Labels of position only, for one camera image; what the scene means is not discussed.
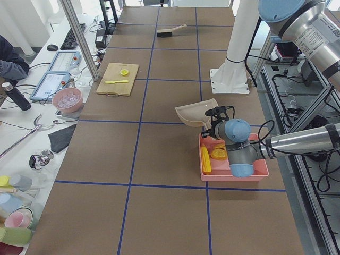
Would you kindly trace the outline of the brown toy potato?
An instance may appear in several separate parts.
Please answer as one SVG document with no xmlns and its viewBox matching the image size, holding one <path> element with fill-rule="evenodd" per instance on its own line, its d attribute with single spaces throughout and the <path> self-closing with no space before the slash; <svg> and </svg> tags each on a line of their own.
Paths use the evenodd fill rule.
<svg viewBox="0 0 340 255">
<path fill-rule="evenodd" d="M 215 160 L 226 160 L 228 158 L 227 151 L 224 149 L 213 149 L 210 157 Z"/>
</svg>

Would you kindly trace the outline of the beige plastic dustpan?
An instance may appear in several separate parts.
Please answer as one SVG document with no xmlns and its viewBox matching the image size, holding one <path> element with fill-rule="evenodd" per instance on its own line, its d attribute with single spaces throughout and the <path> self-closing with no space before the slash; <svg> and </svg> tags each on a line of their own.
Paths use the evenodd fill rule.
<svg viewBox="0 0 340 255">
<path fill-rule="evenodd" d="M 217 101 L 212 98 L 194 104 L 175 107 L 179 119 L 190 127 L 203 127 L 203 130 L 211 128 L 210 116 L 205 115 L 207 110 L 218 106 Z"/>
</svg>

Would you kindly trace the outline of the yellow toy corn cob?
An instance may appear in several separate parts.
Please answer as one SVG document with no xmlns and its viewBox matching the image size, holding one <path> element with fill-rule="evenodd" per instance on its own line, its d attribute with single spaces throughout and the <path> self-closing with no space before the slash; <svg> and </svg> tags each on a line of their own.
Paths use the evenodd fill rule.
<svg viewBox="0 0 340 255">
<path fill-rule="evenodd" d="M 202 172 L 205 175 L 210 175 L 212 172 L 210 156 L 208 149 L 205 146 L 200 147 L 201 152 L 201 163 L 202 163 Z"/>
</svg>

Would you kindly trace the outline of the beige brush black bristles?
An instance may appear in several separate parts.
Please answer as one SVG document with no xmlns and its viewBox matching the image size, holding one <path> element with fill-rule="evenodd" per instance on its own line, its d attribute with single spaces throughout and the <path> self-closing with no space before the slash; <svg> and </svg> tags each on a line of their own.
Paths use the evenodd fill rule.
<svg viewBox="0 0 340 255">
<path fill-rule="evenodd" d="M 183 29 L 183 28 L 186 28 L 186 27 L 187 27 L 187 25 L 184 24 L 184 25 L 180 25 L 180 26 L 174 27 L 174 28 L 157 29 L 156 36 L 160 37 L 160 38 L 171 37 L 174 31 L 180 30 L 180 29 Z"/>
</svg>

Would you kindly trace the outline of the pink plastic bin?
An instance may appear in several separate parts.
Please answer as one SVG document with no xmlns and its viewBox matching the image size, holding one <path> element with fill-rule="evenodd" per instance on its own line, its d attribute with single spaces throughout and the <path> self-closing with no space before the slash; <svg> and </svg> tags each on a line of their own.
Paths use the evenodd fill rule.
<svg viewBox="0 0 340 255">
<path fill-rule="evenodd" d="M 211 171 L 207 174 L 203 169 L 201 147 L 206 147 L 209 154 L 213 151 L 216 145 L 222 144 L 222 140 L 216 140 L 212 137 L 202 138 L 198 135 L 199 145 L 199 163 L 200 175 L 202 181 L 208 182 L 259 182 L 265 177 L 269 176 L 269 170 L 264 159 L 256 160 L 253 163 L 254 173 L 248 177 L 235 177 L 232 175 L 228 158 L 226 160 L 216 160 L 211 157 L 210 165 Z"/>
</svg>

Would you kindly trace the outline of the yellow plastic toy knife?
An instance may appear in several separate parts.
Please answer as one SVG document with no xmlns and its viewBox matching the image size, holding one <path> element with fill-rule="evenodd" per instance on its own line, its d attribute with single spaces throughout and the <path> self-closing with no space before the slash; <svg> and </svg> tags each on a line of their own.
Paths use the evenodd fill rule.
<svg viewBox="0 0 340 255">
<path fill-rule="evenodd" d="M 104 83 L 105 83 L 105 84 L 129 83 L 129 80 L 105 81 Z"/>
</svg>

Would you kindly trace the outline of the yellow toy lemon slice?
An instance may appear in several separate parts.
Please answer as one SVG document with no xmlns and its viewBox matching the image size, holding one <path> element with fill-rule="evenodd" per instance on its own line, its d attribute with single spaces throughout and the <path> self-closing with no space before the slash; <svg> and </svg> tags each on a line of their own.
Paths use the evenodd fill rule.
<svg viewBox="0 0 340 255">
<path fill-rule="evenodd" d="M 128 75 L 130 72 L 129 72 L 129 70 L 128 69 L 121 69 L 120 70 L 120 75 L 122 75 L 122 76 L 126 76 L 126 75 Z"/>
</svg>

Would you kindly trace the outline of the bamboo cutting board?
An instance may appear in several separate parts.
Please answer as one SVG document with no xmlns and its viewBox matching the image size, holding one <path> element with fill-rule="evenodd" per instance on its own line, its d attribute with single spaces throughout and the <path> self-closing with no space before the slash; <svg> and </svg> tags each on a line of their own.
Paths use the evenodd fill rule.
<svg viewBox="0 0 340 255">
<path fill-rule="evenodd" d="M 120 75 L 121 69 L 128 69 L 130 73 L 122 76 Z M 138 70 L 138 64 L 109 63 L 96 93 L 102 95 L 130 96 Z M 129 83 L 104 83 L 105 81 L 114 80 L 129 80 Z"/>
</svg>

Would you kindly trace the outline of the pink bowl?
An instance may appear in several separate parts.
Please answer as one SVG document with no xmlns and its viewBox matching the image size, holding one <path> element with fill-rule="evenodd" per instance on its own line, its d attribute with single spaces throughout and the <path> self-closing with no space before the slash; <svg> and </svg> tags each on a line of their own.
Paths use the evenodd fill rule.
<svg viewBox="0 0 340 255">
<path fill-rule="evenodd" d="M 64 88 L 52 98 L 52 104 L 62 113 L 73 113 L 83 104 L 82 92 L 78 88 Z"/>
</svg>

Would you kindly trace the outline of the dark grey cloth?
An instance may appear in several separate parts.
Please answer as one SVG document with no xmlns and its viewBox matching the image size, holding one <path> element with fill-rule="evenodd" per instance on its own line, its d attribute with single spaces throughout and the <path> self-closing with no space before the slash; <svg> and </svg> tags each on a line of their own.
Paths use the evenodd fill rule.
<svg viewBox="0 0 340 255">
<path fill-rule="evenodd" d="M 76 126 L 73 124 L 48 135 L 52 152 L 59 153 L 69 146 Z"/>
</svg>

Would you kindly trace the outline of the blue teach pendant far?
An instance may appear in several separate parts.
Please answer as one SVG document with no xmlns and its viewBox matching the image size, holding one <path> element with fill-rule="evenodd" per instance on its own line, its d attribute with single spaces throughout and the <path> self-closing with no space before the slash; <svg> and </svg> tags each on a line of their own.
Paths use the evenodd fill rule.
<svg viewBox="0 0 340 255">
<path fill-rule="evenodd" d="M 68 72 L 79 66 L 81 54 L 79 51 L 58 51 L 50 63 L 50 72 Z"/>
</svg>

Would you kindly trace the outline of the blue teach pendant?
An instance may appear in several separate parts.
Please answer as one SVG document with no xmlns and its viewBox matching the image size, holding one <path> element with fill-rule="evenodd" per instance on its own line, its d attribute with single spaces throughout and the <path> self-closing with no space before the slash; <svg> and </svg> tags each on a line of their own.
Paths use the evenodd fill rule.
<svg viewBox="0 0 340 255">
<path fill-rule="evenodd" d="M 51 101 L 52 95 L 66 85 L 69 79 L 70 74 L 67 72 L 46 72 L 30 95 L 30 100 Z"/>
<path fill-rule="evenodd" d="M 58 51 L 50 63 L 50 72 L 68 72 L 79 66 L 81 54 L 79 51 Z"/>
</svg>

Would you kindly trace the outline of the blue teach pendant near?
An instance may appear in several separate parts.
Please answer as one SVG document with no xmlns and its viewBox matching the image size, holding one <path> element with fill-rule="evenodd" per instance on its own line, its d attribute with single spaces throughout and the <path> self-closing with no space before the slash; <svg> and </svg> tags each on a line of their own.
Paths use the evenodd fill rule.
<svg viewBox="0 0 340 255">
<path fill-rule="evenodd" d="M 66 85 L 69 79 L 70 74 L 67 72 L 46 72 L 30 95 L 30 100 L 51 101 L 52 95 Z"/>
</svg>

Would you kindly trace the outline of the black keyboard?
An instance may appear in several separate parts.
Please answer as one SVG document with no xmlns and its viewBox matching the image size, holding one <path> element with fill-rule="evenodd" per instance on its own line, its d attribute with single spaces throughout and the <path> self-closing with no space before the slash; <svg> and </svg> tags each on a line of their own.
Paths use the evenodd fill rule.
<svg viewBox="0 0 340 255">
<path fill-rule="evenodd" d="M 77 39 L 74 35 L 74 32 L 72 29 L 69 29 L 68 33 L 66 34 L 64 41 L 60 47 L 60 50 L 72 50 L 76 49 L 78 43 Z"/>
</svg>

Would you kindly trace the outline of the black computer mouse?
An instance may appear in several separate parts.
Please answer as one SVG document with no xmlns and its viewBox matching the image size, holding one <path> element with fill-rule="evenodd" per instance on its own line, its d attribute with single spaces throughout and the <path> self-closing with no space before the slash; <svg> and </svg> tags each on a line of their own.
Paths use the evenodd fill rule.
<svg viewBox="0 0 340 255">
<path fill-rule="evenodd" d="M 54 45 L 54 44 L 50 44 L 46 47 L 46 49 L 48 51 L 57 51 L 58 50 L 58 46 L 57 45 Z"/>
</svg>

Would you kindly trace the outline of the black water bottle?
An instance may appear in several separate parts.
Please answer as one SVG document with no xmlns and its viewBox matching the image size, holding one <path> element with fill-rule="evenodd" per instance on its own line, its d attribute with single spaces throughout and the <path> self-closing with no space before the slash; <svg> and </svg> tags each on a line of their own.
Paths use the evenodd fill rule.
<svg viewBox="0 0 340 255">
<path fill-rule="evenodd" d="M 22 111 L 27 111 L 31 108 L 31 104 L 26 100 L 25 96 L 10 82 L 2 83 L 2 88 Z"/>
</svg>

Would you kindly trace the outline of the pink cup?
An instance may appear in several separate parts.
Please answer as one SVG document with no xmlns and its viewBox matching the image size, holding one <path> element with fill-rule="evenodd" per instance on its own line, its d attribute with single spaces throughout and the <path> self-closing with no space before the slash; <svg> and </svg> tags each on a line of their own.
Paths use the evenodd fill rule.
<svg viewBox="0 0 340 255">
<path fill-rule="evenodd" d="M 33 225 L 33 211 L 28 207 L 21 207 L 12 212 L 5 220 L 5 227 L 30 228 Z"/>
</svg>

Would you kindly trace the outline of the person dark sleeve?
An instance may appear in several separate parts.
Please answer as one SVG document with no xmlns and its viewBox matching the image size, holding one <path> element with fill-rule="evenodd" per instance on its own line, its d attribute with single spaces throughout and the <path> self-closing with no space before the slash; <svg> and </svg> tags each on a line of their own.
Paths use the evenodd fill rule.
<svg viewBox="0 0 340 255">
<path fill-rule="evenodd" d="M 1 36 L 1 77 L 19 81 L 27 77 L 29 69 L 29 65 L 14 50 L 12 44 Z"/>
</svg>

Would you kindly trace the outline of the green cup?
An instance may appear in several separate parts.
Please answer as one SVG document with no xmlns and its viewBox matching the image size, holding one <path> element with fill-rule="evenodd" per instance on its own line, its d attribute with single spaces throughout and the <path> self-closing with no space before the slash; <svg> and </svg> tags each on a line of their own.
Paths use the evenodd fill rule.
<svg viewBox="0 0 340 255">
<path fill-rule="evenodd" d="M 32 231 L 27 228 L 1 227 L 1 242 L 8 245 L 24 247 L 30 242 L 32 236 Z"/>
</svg>

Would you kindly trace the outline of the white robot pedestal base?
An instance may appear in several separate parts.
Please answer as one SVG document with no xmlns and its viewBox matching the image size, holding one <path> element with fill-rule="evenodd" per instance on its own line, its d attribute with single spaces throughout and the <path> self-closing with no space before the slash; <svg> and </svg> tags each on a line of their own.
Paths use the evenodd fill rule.
<svg viewBox="0 0 340 255">
<path fill-rule="evenodd" d="M 245 67 L 249 49 L 260 22 L 258 1 L 240 1 L 225 62 L 210 70 L 210 82 L 214 94 L 248 94 L 247 70 Z"/>
</svg>

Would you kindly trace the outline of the aluminium frame post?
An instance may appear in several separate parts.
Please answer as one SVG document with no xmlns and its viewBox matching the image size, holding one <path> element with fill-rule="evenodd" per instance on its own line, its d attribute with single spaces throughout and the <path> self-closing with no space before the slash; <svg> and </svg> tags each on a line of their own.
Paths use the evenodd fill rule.
<svg viewBox="0 0 340 255">
<path fill-rule="evenodd" d="M 86 65 L 89 69 L 89 72 L 92 76 L 92 79 L 94 81 L 98 81 L 99 73 L 98 73 L 98 70 L 97 70 L 97 68 L 94 64 L 93 59 L 92 59 L 90 49 L 88 47 L 88 44 L 87 44 L 86 38 L 83 34 L 83 31 L 80 27 L 79 20 L 78 20 L 76 12 L 74 10 L 74 7 L 73 7 L 70 0 L 60 0 L 60 3 L 61 3 L 61 6 L 64 10 L 66 18 L 69 22 L 70 28 L 72 29 L 72 31 L 73 31 L 73 33 L 76 37 L 76 40 L 77 40 L 77 42 L 80 46 L 81 53 L 83 55 L 83 58 L 85 60 Z"/>
</svg>

